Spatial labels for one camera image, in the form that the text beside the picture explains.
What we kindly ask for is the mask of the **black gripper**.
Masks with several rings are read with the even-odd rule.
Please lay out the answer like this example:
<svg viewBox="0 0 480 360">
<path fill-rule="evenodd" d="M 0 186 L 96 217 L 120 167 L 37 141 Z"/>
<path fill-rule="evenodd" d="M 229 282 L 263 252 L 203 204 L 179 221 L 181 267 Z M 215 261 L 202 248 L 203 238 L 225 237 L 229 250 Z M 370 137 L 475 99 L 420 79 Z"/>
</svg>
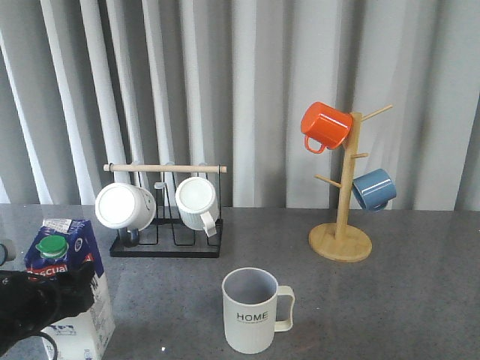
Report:
<svg viewBox="0 0 480 360">
<path fill-rule="evenodd" d="M 25 271 L 1 271 L 1 354 L 17 342 L 41 337 L 58 347 L 44 328 L 53 322 L 76 317 L 94 303 L 91 282 L 95 266 L 84 262 L 77 270 L 56 275 L 58 286 L 47 277 Z"/>
</svg>

